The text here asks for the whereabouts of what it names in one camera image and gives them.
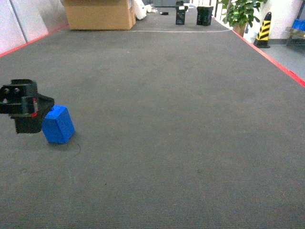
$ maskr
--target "yellow and black cone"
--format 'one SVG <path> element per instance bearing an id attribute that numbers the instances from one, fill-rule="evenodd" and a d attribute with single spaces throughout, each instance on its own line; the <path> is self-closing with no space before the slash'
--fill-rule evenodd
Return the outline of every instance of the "yellow and black cone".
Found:
<path id="1" fill-rule="evenodd" d="M 254 45 L 257 48 L 268 49 L 270 46 L 268 45 L 269 40 L 269 31 L 270 31 L 270 24 L 271 24 L 271 12 L 267 13 L 265 16 L 264 22 L 259 30 L 258 35 L 254 41 Z"/>

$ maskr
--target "blue cube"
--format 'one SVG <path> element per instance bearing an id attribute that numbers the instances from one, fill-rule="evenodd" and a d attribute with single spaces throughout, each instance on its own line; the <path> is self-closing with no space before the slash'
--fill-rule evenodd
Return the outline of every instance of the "blue cube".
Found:
<path id="1" fill-rule="evenodd" d="M 55 105 L 42 122 L 42 131 L 48 142 L 65 144 L 75 129 L 65 106 Z"/>

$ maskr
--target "wall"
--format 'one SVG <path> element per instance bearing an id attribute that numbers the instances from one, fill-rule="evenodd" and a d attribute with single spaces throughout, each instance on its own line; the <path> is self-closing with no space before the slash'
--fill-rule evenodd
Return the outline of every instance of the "wall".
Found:
<path id="1" fill-rule="evenodd" d="M 289 37 L 289 34 L 285 31 L 286 27 L 292 26 L 301 4 L 302 0 L 268 0 L 262 7 L 260 18 L 264 19 L 268 12 L 272 13 L 270 39 L 286 39 Z"/>
<path id="2" fill-rule="evenodd" d="M 0 53 L 25 44 L 16 15 L 8 0 L 0 1 Z"/>
<path id="3" fill-rule="evenodd" d="M 247 40 L 252 41 L 259 32 L 262 21 L 264 20 L 266 14 L 271 12 L 272 20 L 269 39 L 287 39 L 289 37 L 289 33 L 285 31 L 286 27 L 292 26 L 295 18 L 297 17 L 302 2 L 303 0 L 268 0 L 266 4 L 262 4 L 260 12 L 255 13 L 261 22 L 258 23 L 254 21 L 253 27 L 249 27 L 249 31 L 244 35 L 244 37 Z M 220 4 L 217 12 L 217 20 L 219 21 L 220 17 L 221 19 L 224 17 L 221 16 L 221 7 L 222 5 Z"/>
<path id="4" fill-rule="evenodd" d="M 0 54 L 68 24 L 60 0 L 1 0 Z"/>

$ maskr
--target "cardboard box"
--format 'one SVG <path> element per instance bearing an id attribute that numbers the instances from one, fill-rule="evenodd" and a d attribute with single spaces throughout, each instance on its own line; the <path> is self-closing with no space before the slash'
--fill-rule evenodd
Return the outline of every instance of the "cardboard box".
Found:
<path id="1" fill-rule="evenodd" d="M 129 30 L 133 0 L 61 0 L 72 30 Z"/>

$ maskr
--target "black bin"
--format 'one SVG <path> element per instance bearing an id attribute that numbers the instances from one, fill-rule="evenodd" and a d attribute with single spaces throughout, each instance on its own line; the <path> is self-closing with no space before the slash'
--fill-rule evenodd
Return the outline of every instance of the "black bin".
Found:
<path id="1" fill-rule="evenodd" d="M 188 6 L 177 6 L 176 5 L 176 25 L 184 25 L 185 22 L 185 12 Z"/>
<path id="2" fill-rule="evenodd" d="M 213 6 L 198 6 L 197 25 L 211 25 L 213 9 Z"/>

